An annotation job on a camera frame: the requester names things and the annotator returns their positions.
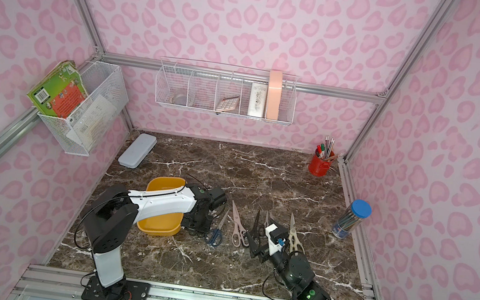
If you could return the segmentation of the grey pencil case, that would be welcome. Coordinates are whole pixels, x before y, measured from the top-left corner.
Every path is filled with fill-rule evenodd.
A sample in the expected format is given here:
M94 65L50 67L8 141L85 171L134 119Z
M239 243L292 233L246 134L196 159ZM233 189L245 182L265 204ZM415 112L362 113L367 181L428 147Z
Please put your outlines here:
M156 144L156 137L141 133L120 155L118 164L129 169L137 168Z

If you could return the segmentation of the white mesh side basket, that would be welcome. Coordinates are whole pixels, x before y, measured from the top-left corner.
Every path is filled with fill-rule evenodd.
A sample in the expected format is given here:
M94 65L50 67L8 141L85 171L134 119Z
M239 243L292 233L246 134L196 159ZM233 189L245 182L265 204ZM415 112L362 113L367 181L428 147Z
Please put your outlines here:
M67 154L89 156L129 102L122 71L95 62L82 75L88 97L66 118L39 114Z

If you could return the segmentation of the pens in cup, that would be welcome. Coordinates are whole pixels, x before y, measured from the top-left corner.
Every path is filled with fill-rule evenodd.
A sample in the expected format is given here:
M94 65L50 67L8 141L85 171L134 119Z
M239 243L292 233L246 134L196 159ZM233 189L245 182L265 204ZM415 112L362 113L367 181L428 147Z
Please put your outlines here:
M330 160L333 160L335 157L333 152L334 144L335 139L333 137L325 136L325 141L316 146L315 155L322 161L329 162Z

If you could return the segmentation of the cream handled scissors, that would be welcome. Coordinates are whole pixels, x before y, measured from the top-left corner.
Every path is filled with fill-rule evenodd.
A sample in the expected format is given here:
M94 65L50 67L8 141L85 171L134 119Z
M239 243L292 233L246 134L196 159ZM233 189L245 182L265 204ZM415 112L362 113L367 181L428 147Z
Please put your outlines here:
M305 249L304 246L301 244L298 238L296 226L295 226L295 216L291 214L290 217L290 230L289 230L289 236L288 236L288 243L289 243L289 251L290 252L301 252L305 254Z

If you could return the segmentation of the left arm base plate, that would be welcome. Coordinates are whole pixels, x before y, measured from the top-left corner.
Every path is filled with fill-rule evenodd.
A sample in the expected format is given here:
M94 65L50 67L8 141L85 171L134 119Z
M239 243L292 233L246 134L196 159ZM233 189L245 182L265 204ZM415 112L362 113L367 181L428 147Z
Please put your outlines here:
M96 276L88 280L81 300L146 300L151 284L122 279L105 288Z

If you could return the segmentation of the blue handled scissors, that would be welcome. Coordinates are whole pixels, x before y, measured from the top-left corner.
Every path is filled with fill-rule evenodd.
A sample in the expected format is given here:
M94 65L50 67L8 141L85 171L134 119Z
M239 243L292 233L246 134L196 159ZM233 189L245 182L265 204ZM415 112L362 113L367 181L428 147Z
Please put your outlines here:
M222 227L226 222L228 212L229 212L228 210L226 210L226 212L224 212L218 226L216 228L212 229L212 230L209 230L209 232L207 233L207 235L205 237L206 244L208 244L209 246L211 246L213 248L218 247L223 242Z

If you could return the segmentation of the tape roll on shelf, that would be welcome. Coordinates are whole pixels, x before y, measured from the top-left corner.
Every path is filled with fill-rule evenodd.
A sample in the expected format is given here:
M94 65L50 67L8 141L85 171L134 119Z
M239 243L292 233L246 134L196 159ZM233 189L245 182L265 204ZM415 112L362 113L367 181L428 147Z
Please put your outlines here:
M188 103L187 97L188 97L187 92L177 91L171 99L171 104L175 106L185 107L187 106L187 103Z

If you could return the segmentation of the small calculator on shelf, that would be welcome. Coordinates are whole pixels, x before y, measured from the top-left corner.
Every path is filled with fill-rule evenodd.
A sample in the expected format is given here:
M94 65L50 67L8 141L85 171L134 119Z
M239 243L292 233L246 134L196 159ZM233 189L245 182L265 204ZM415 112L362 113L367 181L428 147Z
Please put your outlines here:
M239 96L232 96L221 99L215 106L215 112L224 113L234 111L239 107L240 102Z

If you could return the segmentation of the yellow plastic storage box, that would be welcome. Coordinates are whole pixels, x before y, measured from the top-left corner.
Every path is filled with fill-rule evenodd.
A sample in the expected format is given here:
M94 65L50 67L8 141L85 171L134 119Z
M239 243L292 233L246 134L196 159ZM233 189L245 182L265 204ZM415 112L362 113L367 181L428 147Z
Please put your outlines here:
M157 192L184 188L185 180L179 177L157 177L148 183L147 190ZM150 236L174 236L181 230L184 215L169 205L154 204L142 210L138 228Z

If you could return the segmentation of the white paper in basket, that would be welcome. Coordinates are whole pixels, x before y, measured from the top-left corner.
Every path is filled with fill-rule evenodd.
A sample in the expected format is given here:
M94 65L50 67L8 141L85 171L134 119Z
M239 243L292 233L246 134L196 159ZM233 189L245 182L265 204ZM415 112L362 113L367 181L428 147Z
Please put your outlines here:
M69 118L70 130L67 138L90 152L104 134L117 108L103 95L88 98Z

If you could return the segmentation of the pink case on shelf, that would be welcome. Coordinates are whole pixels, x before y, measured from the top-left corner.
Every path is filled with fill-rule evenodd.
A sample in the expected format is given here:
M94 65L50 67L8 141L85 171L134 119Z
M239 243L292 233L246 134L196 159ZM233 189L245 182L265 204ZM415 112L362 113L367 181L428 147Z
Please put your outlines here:
M265 118L271 121L277 121L282 96L283 72L279 70L270 71L269 84L267 90L267 102L265 104Z

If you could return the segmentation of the red pen cup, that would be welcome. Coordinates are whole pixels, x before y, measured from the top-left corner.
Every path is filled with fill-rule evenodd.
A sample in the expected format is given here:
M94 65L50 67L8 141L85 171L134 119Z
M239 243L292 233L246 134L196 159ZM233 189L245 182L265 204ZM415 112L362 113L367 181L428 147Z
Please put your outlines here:
M308 170L314 176L321 177L328 173L331 168L333 159L324 160L319 152L315 152L311 162L308 165Z

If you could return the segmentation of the green red book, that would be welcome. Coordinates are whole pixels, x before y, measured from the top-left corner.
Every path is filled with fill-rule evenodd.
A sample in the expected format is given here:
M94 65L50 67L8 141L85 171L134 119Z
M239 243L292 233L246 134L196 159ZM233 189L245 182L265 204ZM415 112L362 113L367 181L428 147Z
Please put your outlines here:
M27 96L41 114L66 119L88 97L82 83L74 61L66 60L32 87Z

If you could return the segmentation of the black scissors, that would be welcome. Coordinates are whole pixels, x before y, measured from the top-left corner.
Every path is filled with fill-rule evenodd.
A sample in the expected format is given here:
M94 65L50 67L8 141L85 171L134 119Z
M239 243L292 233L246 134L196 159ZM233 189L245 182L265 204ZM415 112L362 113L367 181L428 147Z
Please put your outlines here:
M263 229L261 228L261 224L260 224L260 217L261 217L261 212L259 210L256 214L255 219L254 219L254 224L252 226L252 229L251 229L251 231L249 232L249 235L248 235L248 237L249 237L248 241L250 243L254 242L256 247L260 246L261 232L263 231Z

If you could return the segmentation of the pink scissors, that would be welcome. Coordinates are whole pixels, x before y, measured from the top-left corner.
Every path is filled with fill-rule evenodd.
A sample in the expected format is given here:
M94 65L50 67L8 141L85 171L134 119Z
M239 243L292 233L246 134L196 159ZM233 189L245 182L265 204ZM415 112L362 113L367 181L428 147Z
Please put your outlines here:
M233 212L233 231L231 242L235 247L249 247L248 239L246 238L246 229L241 223L241 219L238 213L238 208L235 202L232 202L232 212Z

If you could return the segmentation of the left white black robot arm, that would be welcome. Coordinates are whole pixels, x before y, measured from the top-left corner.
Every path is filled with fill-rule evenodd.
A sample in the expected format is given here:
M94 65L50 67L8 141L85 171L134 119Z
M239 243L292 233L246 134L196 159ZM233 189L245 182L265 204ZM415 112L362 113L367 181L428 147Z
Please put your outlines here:
M190 184L155 191L128 190L117 184L105 190L80 219L92 249L100 287L112 295L124 289L126 276L120 250L134 224L155 216L181 213L182 227L203 237L210 230L211 211L225 205L226 198L221 188L207 190Z

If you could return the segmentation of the white box on shelf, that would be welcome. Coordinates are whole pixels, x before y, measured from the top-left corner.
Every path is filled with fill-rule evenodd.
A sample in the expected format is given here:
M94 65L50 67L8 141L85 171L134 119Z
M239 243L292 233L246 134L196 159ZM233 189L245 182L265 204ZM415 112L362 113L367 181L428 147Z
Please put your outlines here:
M250 90L247 114L249 117L263 118L267 101L268 86L253 82Z

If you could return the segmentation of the blue lid pencil tube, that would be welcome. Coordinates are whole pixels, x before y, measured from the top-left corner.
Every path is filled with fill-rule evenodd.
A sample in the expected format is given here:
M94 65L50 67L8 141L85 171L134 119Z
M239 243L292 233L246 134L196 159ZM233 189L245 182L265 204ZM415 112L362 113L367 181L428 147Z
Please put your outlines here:
M333 235L338 239L346 238L358 223L370 217L371 214L371 205L367 201L356 199L347 207L332 227Z

